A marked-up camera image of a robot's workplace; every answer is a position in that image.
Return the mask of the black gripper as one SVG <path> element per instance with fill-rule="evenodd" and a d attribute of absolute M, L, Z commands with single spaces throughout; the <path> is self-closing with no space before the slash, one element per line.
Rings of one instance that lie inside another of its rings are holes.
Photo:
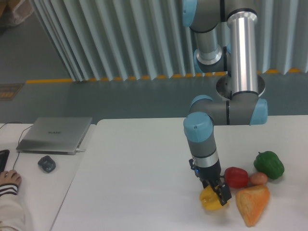
<path fill-rule="evenodd" d="M 220 182 L 220 161 L 218 160 L 210 167 L 199 167 L 193 163 L 193 159 L 189 160 L 189 164 L 196 177 L 202 182 L 203 188 L 205 189 L 207 186 L 212 185 L 220 204 L 222 206 L 226 205 L 232 195 L 228 184 Z"/>

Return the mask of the cream striped sleeve forearm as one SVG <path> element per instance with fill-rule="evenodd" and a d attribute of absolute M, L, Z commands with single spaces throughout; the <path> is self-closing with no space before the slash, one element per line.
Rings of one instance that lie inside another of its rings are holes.
<path fill-rule="evenodd" d="M 18 186 L 13 183 L 0 186 L 0 230 L 27 230 L 24 208 L 18 196 Z"/>

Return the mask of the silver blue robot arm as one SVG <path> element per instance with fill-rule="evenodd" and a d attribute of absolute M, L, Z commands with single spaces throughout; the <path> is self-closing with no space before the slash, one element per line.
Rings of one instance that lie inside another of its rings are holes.
<path fill-rule="evenodd" d="M 201 72 L 226 71 L 231 78 L 229 100 L 218 103 L 209 96 L 197 96 L 183 121 L 191 169 L 225 205 L 231 192 L 221 181 L 214 126 L 262 125 L 268 118 L 267 101 L 258 93 L 257 11 L 251 0 L 185 0 L 182 15 L 183 25 L 196 34 L 195 68 Z"/>

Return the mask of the person's bare hand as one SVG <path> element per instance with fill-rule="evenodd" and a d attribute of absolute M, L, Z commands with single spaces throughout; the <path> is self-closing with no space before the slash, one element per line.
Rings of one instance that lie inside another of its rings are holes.
<path fill-rule="evenodd" d="M 22 181 L 21 175 L 16 170 L 3 171 L 0 174 L 0 185 L 11 184 L 19 186 Z"/>

